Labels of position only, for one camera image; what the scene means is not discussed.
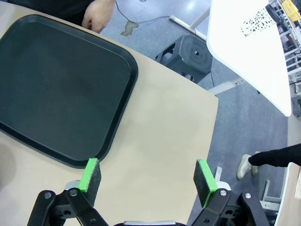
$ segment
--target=floor stain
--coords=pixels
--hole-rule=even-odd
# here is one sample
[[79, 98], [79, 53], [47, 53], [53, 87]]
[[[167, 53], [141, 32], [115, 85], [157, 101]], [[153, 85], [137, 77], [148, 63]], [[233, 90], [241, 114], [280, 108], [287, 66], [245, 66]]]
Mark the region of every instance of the floor stain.
[[124, 31], [120, 34], [123, 35], [123, 36], [132, 35], [133, 29], [137, 28], [137, 27], [139, 27], [138, 24], [136, 24], [134, 22], [131, 22], [131, 21], [128, 21], [125, 28], [124, 28]]

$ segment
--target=sneaker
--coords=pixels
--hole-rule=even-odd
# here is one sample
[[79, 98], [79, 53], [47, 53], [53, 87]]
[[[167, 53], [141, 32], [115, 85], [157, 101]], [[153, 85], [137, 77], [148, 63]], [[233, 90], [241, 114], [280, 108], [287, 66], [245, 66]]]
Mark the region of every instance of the sneaker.
[[249, 154], [244, 154], [241, 158], [241, 162], [239, 164], [238, 170], [237, 170], [237, 178], [241, 180], [244, 175], [251, 169], [251, 164], [248, 161], [248, 158], [251, 156]]
[[253, 176], [256, 176], [258, 174], [259, 168], [260, 168], [260, 166], [251, 166]]

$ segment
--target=bolt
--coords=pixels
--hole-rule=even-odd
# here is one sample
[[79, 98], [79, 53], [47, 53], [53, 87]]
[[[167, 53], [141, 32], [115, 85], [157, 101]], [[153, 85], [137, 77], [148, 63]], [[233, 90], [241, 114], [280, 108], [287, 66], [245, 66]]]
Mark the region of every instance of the bolt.
[[51, 193], [50, 192], [46, 192], [44, 194], [44, 196], [45, 196], [45, 199], [49, 199], [51, 197]]
[[246, 193], [246, 194], [245, 194], [245, 197], [246, 197], [247, 199], [250, 199], [252, 196], [251, 196], [250, 193]]
[[71, 196], [76, 196], [76, 195], [77, 195], [77, 191], [76, 191], [75, 189], [72, 189], [72, 190], [70, 191], [70, 195], [71, 195]]
[[225, 196], [225, 195], [227, 195], [227, 192], [226, 192], [225, 190], [221, 190], [221, 191], [220, 191], [220, 194], [221, 194], [222, 196]]

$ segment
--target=yellow bin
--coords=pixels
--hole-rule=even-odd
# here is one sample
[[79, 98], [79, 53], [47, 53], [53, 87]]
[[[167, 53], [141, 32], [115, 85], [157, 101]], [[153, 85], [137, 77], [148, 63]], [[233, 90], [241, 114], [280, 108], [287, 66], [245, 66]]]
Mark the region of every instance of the yellow bin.
[[284, 8], [286, 14], [292, 21], [301, 20], [300, 13], [298, 12], [297, 7], [292, 3], [291, 0], [285, 0], [282, 3], [282, 7]]

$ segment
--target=plastic stool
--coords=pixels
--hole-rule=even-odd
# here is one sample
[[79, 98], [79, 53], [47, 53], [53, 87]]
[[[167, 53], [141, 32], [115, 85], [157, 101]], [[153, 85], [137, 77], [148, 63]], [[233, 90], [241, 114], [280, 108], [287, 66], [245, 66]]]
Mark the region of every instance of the plastic stool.
[[156, 61], [198, 83], [210, 73], [212, 55], [205, 41], [186, 34], [158, 54]]
[[293, 97], [293, 115], [299, 117], [301, 116], [301, 97]]

